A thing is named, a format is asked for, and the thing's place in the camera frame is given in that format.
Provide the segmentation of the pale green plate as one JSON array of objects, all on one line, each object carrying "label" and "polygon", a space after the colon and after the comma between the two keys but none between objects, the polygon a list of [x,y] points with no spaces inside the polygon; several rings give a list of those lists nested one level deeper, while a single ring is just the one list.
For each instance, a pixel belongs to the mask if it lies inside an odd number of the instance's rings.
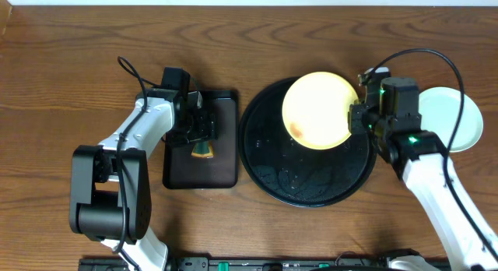
[{"label": "pale green plate", "polygon": [[[460,91],[448,87],[434,87],[421,92],[419,95],[421,129],[435,132],[445,146],[448,146],[458,118],[460,102]],[[482,132],[481,111],[474,101],[465,95],[460,125],[451,146],[474,146],[479,141]]]},{"label": "pale green plate", "polygon": [[457,146],[452,146],[449,151],[451,153],[459,153],[462,151],[466,151],[472,148],[472,145],[457,145]]}]

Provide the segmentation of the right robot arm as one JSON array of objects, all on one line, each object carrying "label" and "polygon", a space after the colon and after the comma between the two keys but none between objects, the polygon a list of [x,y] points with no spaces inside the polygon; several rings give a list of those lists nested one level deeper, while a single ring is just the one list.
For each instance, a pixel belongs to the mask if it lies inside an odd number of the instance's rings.
[{"label": "right robot arm", "polygon": [[434,132],[421,128],[419,87],[385,67],[359,74],[366,96],[351,104],[349,131],[366,134],[417,198],[453,270],[495,270],[497,236],[465,191]]}]

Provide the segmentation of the green and yellow sponge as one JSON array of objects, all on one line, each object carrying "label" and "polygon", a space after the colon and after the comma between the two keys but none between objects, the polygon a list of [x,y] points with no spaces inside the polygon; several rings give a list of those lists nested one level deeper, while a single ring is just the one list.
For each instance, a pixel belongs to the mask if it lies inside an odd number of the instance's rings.
[{"label": "green and yellow sponge", "polygon": [[210,141],[194,144],[191,155],[195,158],[209,159],[214,157],[214,150]]}]

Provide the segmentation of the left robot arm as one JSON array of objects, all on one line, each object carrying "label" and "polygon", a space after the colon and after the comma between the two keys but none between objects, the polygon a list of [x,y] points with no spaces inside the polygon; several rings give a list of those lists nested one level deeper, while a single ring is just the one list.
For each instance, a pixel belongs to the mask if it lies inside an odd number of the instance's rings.
[{"label": "left robot arm", "polygon": [[72,154],[69,226],[111,248],[130,270],[168,267],[168,247],[149,225],[148,159],[163,137],[174,146],[216,137],[201,92],[147,89],[115,132]]}]

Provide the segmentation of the yellow plate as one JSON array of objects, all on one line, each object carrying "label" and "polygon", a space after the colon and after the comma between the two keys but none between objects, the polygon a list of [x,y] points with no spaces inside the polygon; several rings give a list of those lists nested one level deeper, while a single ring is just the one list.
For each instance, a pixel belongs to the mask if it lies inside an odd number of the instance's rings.
[{"label": "yellow plate", "polygon": [[356,100],[356,91],[341,76],[331,72],[306,74],[284,96],[285,129],[308,149],[328,150],[339,146],[351,136],[348,112]]}]

